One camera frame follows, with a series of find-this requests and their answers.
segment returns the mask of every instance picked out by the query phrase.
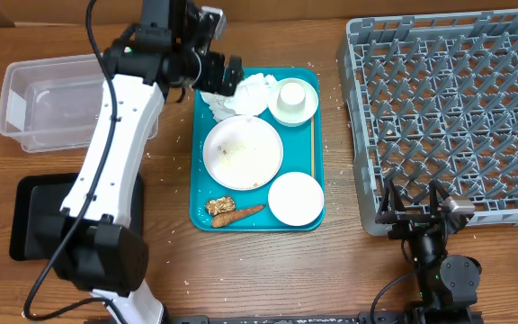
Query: crumpled white napkin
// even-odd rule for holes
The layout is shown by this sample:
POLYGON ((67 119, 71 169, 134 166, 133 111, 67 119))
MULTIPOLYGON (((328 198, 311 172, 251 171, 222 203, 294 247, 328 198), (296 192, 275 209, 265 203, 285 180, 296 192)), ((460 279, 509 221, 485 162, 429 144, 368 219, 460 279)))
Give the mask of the crumpled white napkin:
POLYGON ((241 114, 257 116, 267 108, 269 90, 276 83, 274 76, 257 73, 241 81, 231 97, 205 92, 201 92, 201 97, 216 122, 241 114))

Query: wooden table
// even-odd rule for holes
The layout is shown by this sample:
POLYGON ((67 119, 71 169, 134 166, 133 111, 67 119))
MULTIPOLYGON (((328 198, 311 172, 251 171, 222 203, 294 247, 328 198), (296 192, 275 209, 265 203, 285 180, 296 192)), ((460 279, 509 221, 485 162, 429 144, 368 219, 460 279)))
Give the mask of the wooden table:
MULTIPOLYGON (((304 67, 318 74, 326 150, 323 224, 312 232, 215 234, 196 229, 188 216, 193 95, 170 103, 149 141, 140 173, 146 183, 145 240, 150 247, 147 282, 174 315, 210 317, 357 314, 377 292, 408 272, 399 243, 374 238, 360 224, 351 130, 341 94, 335 53, 345 20, 231 24, 213 48, 240 55, 248 67, 304 67)), ((100 48, 123 26, 95 28, 100 48)), ((90 53, 85 29, 0 29, 0 90, 8 64, 90 53)), ((178 92, 170 94, 170 100, 178 92)), ((28 154, 0 135, 0 323, 21 322, 22 305, 44 262, 8 256, 15 188, 28 175, 77 172, 84 149, 28 154)), ((475 309, 487 323, 518 323, 518 228, 466 229, 451 238, 452 254, 483 266, 475 309)), ((51 274, 33 310, 53 311, 86 296, 51 274)), ((388 292, 378 310, 402 309, 418 299, 413 281, 388 292)), ((69 312, 56 323, 105 316, 101 305, 69 312)))

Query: wooden stick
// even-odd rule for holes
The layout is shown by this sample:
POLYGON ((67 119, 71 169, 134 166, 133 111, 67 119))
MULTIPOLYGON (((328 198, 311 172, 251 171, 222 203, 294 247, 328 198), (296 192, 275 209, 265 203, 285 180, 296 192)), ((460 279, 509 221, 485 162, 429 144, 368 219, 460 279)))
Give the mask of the wooden stick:
POLYGON ((311 176, 315 177, 315 116, 311 117, 311 176))
POLYGON ((213 222, 211 223, 211 226, 213 226, 214 228, 227 226, 234 221, 239 221, 245 217, 249 217, 253 214, 256 214, 262 211, 263 208, 265 208, 265 204, 256 205, 238 211, 224 212, 222 214, 215 216, 213 222))

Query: dish rack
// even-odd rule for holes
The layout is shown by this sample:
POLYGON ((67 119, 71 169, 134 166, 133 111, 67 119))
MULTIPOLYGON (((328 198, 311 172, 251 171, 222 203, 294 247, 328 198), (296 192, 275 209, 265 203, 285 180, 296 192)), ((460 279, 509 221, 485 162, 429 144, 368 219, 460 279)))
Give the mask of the dish rack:
POLYGON ((518 225, 518 9, 353 19, 337 54, 362 225, 386 180, 428 212, 428 183, 518 225))

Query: orange carrot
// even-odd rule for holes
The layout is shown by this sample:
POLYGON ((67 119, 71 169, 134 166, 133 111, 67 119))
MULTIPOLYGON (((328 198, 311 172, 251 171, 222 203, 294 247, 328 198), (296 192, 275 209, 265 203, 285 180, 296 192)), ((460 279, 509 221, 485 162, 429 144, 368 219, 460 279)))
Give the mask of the orange carrot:
POLYGON ((258 212, 262 211, 263 208, 265 208, 265 205, 260 204, 260 205, 256 205, 256 206, 245 208, 245 209, 238 210, 238 211, 224 212, 222 214, 215 216, 215 218, 213 219, 213 222, 211 223, 211 226, 213 226, 214 228, 220 228, 223 226, 227 226, 234 221, 239 221, 245 217, 249 217, 255 213, 258 213, 258 212))

